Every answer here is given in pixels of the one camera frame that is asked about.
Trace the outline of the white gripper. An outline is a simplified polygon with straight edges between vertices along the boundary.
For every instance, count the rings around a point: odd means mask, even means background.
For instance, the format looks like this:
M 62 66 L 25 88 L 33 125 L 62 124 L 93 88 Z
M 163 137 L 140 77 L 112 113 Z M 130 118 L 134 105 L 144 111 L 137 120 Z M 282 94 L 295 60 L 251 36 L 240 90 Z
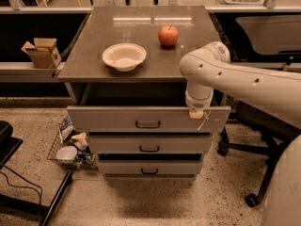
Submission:
M 194 98 L 188 92 L 185 93 L 185 102 L 188 106 L 189 117 L 191 119 L 199 120 L 204 116 L 204 109 L 211 105 L 213 93 L 210 92 L 205 98 Z

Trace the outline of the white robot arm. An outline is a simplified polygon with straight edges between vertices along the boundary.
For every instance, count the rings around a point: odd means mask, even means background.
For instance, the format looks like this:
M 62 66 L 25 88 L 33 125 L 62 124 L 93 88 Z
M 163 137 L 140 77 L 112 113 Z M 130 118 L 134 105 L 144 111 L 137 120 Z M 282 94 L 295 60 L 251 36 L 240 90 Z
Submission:
M 215 89 L 301 128 L 301 74 L 232 65 L 227 46 L 211 42 L 182 57 L 190 116 L 206 114 Z M 261 226 L 301 226 L 301 136 L 279 158 L 264 200 Z

